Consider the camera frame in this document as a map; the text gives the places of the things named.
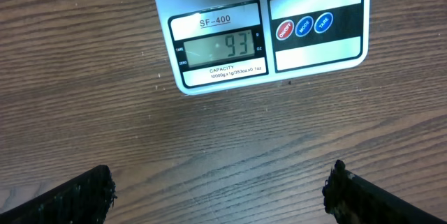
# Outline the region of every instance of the dark brown wood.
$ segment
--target dark brown wood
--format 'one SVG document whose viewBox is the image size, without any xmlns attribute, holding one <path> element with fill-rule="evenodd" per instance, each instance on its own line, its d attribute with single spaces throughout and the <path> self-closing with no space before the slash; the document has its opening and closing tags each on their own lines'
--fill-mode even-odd
<svg viewBox="0 0 447 224">
<path fill-rule="evenodd" d="M 154 0 L 0 0 L 0 212 L 106 164 L 107 223 L 334 223 L 338 158 L 447 220 L 447 0 L 372 0 L 356 68 L 194 97 Z"/>
</svg>

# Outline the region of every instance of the white label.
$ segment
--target white label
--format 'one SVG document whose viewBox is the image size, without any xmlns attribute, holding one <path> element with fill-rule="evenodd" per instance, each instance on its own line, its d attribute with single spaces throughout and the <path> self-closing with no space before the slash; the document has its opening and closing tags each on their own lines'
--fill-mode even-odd
<svg viewBox="0 0 447 224">
<path fill-rule="evenodd" d="M 183 73 L 184 81 L 189 87 L 213 82 L 231 80 L 239 77 L 248 77 L 267 72 L 265 59 L 252 59 L 232 64 L 191 70 Z"/>
<path fill-rule="evenodd" d="M 259 25 L 257 3 L 210 11 L 174 19 L 170 25 L 174 40 L 204 36 Z"/>
<path fill-rule="evenodd" d="M 362 0 L 271 0 L 272 20 L 361 3 Z"/>
<path fill-rule="evenodd" d="M 329 43 L 310 45 L 277 52 L 278 70 L 288 70 L 329 61 L 357 57 L 360 54 L 359 37 L 336 40 Z"/>
</svg>

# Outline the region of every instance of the digital kitchen scale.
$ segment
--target digital kitchen scale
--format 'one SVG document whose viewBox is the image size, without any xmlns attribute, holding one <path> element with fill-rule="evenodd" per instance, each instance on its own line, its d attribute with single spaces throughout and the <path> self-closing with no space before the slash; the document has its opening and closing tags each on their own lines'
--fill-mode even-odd
<svg viewBox="0 0 447 224">
<path fill-rule="evenodd" d="M 197 95 L 357 66 L 369 0 L 156 0 L 175 81 Z"/>
</svg>

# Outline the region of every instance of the display panel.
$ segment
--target display panel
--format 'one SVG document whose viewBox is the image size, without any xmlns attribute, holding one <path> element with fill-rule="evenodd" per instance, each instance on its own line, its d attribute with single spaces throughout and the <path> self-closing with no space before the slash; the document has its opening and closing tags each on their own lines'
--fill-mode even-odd
<svg viewBox="0 0 447 224">
<path fill-rule="evenodd" d="M 184 43 L 189 67 L 200 66 L 255 54 L 251 30 L 201 38 Z"/>
</svg>

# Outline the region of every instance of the on/off button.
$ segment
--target on/off button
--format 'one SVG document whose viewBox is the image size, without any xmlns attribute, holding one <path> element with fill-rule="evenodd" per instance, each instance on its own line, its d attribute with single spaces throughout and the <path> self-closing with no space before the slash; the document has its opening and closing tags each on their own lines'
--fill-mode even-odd
<svg viewBox="0 0 447 224">
<path fill-rule="evenodd" d="M 277 29 L 277 39 L 278 40 L 286 40 L 289 38 L 292 33 L 293 29 L 295 28 L 295 24 L 292 20 L 285 20 L 282 22 Z"/>
</svg>

